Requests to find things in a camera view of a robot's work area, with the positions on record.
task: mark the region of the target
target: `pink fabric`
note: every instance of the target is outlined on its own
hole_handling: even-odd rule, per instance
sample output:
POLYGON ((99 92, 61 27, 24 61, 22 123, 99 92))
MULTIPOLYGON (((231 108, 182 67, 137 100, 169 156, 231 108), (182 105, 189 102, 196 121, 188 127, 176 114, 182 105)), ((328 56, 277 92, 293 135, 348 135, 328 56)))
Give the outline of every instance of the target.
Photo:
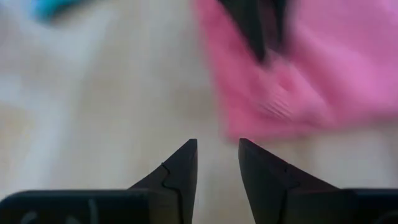
POLYGON ((260 66, 217 0, 195 0, 231 138, 291 138, 398 115, 398 1, 296 0, 260 66))

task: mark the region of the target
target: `table surface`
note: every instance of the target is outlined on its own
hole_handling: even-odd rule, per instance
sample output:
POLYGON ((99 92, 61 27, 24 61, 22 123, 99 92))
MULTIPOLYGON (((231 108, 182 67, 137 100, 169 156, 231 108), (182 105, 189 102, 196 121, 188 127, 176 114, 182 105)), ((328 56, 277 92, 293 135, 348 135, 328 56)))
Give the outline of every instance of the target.
MULTIPOLYGON (((124 189, 198 139, 194 223, 254 223, 189 0, 93 1, 34 21, 0 0, 0 197, 124 189)), ((398 187, 398 126, 263 146, 338 187, 398 187)))

